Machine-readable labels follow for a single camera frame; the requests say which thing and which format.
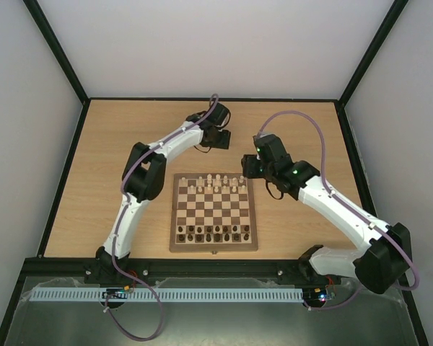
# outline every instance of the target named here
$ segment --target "chessboard square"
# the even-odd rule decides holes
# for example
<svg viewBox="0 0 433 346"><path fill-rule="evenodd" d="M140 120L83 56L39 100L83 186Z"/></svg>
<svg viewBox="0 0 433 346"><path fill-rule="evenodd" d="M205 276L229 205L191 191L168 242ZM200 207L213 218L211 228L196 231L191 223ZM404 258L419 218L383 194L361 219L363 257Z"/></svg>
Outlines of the chessboard square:
<svg viewBox="0 0 433 346"><path fill-rule="evenodd" d="M186 226L186 218L177 218L176 219L176 224L178 226Z"/></svg>
<svg viewBox="0 0 433 346"><path fill-rule="evenodd" d="M249 217L240 217L240 224L241 225L250 225L250 218Z"/></svg>
<svg viewBox="0 0 433 346"><path fill-rule="evenodd" d="M249 208L249 205L248 205L248 201L240 201L239 202L239 208L241 208L241 209L248 209Z"/></svg>

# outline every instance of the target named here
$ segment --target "gray floor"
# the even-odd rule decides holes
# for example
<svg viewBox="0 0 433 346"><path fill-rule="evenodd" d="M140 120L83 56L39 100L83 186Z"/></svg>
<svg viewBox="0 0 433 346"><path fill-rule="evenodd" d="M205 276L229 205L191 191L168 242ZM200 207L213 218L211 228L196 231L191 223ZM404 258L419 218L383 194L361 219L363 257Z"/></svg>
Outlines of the gray floor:
<svg viewBox="0 0 433 346"><path fill-rule="evenodd" d="M75 283L62 279L50 285ZM204 285L253 287L254 283L218 280ZM27 288L35 284L35 280L28 282ZM196 281L170 281L162 287L177 285L193 287ZM340 288L337 302L350 290L347 285ZM136 344L116 329L98 303L41 303L25 297L6 345ZM308 311L293 303L166 303L165 309L164 331L147 345L417 345L396 290L385 296L363 292L348 306L334 311ZM127 303L115 315L127 330L145 337L155 330L159 309L155 303Z"/></svg>

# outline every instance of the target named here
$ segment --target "black metal frame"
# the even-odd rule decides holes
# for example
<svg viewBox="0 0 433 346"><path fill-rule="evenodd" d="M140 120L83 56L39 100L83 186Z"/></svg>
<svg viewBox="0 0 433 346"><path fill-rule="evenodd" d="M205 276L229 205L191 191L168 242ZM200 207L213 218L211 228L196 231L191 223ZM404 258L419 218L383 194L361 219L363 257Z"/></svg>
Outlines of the black metal frame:
<svg viewBox="0 0 433 346"><path fill-rule="evenodd" d="M89 98L85 93L80 81L78 80L71 64L69 63L66 54L64 53L61 45L58 42L53 30L51 29L48 20L40 8L37 0L23 0L25 2L29 12L35 20L35 23L39 27L46 39L49 47L53 51L56 59L61 65L64 73L74 88L80 102L84 105L82 113L79 118L79 122L76 127L76 131L69 149L66 163L64 164L64 170L61 175L61 179L56 191L56 196L53 201L48 222L45 226L42 241L38 249L38 257L26 259L21 273L18 277L17 284L14 288L12 297L10 299L8 308L6 310L4 320L0 328L0 345L3 345L6 340L9 327L12 322L14 310L16 309L19 297L22 293L22 288L27 277L32 276L60 276L60 277L80 277L84 275L83 268L87 266L87 263L93 261L93 259L81 259L81 258L66 258L66 259L55 259L55 258L43 258L45 254L45 248L50 237L51 228L56 217L59 203L64 191L67 177L71 168L71 163L75 155L76 147L79 142L79 137L82 133L87 111L91 99L138 99L138 100L162 100L162 101L195 101L195 100L207 100L204 98L175 98L175 97L117 97L117 98L104 98L104 97L93 97ZM364 54L361 62L357 66L350 82L345 88L340 100L337 99L222 99L222 101L241 101L241 102L333 102L336 108L338 121L341 127L341 132L344 137L346 150L349 156L351 168L353 171L354 179L357 185L359 197L362 203L362 207L369 213L375 215L375 207L372 202L372 198L367 185L367 180L364 175L364 170L361 165L361 161L357 152L356 144L354 142L351 128L349 126L348 118L345 112L346 103L350 100L354 90L357 88L359 82L364 76L365 72L369 68L373 58L377 55L378 50L388 36L391 28L395 24L399 15L407 4L408 0L395 0L390 10L388 11L383 23L380 25L374 39ZM282 283L296 283L302 287L310 287L306 282L299 282L299 275L295 271L290 271L288 268L296 267L297 260L199 260L199 259L182 259L182 260L168 260L168 259L130 259L136 263L139 267L147 267L149 275L147 280L153 283L155 280L167 277L250 277L259 279L269 279L279 281L278 271L283 270L287 275L283 275ZM407 284L407 279L404 276L401 282ZM314 286L318 286L322 282L315 283ZM403 292L404 300L407 304L408 311L411 317L414 331L416 333L417 340L420 345L428 345L427 336L425 335L424 328L422 326L419 314L414 302L414 298L411 292Z"/></svg>

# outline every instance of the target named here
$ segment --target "robotic arm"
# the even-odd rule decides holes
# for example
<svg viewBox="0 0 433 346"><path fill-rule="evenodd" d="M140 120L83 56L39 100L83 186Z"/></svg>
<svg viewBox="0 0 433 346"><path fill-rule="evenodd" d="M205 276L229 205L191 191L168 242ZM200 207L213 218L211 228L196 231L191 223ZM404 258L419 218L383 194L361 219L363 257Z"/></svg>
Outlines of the robotic arm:
<svg viewBox="0 0 433 346"><path fill-rule="evenodd" d="M304 262L305 276L332 274L358 278L371 291L384 293L407 271L408 263L375 230L377 227L384 230L411 257L411 239L406 227L400 223L390 226L366 213L327 181L329 188L326 189L320 172L306 161L293 162L279 137L272 134L255 137L254 144L258 154L244 155L243 175L264 178L267 189L269 183L274 184L281 192L281 198L284 193L289 194L315 209L356 246L355 250L329 249L322 245L312 247L300 258Z"/></svg>
<svg viewBox="0 0 433 346"><path fill-rule="evenodd" d="M209 148L229 148L231 133L228 130L223 130L229 121L229 110L224 105L217 103L211 114L204 121L199 122L204 113L200 112L188 116L177 130L157 142L148 145L137 143L132 148L123 171L122 180L141 156L151 148L157 147L158 149L148 155L133 170L124 185L125 194L122 196L121 208L114 227L96 254L96 258L101 260L101 265L104 267L109 268L111 266L115 238L114 255L120 260L119 262L122 263L121 260L126 260L130 254L131 242L144 211L162 191L167 163L173 161L186 149L199 144Z"/></svg>

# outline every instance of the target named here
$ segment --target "white wall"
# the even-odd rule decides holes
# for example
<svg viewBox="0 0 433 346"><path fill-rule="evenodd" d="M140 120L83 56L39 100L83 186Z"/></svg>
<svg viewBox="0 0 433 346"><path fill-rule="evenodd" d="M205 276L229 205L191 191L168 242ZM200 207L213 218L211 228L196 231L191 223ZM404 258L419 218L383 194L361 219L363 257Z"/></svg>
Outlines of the white wall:
<svg viewBox="0 0 433 346"><path fill-rule="evenodd" d="M81 110L22 1L0 1L0 323L36 255Z"/></svg>
<svg viewBox="0 0 433 346"><path fill-rule="evenodd" d="M392 0L40 0L91 97L338 98Z"/></svg>
<svg viewBox="0 0 433 346"><path fill-rule="evenodd" d="M347 110L377 212L411 231L433 344L433 1L408 3Z"/></svg>

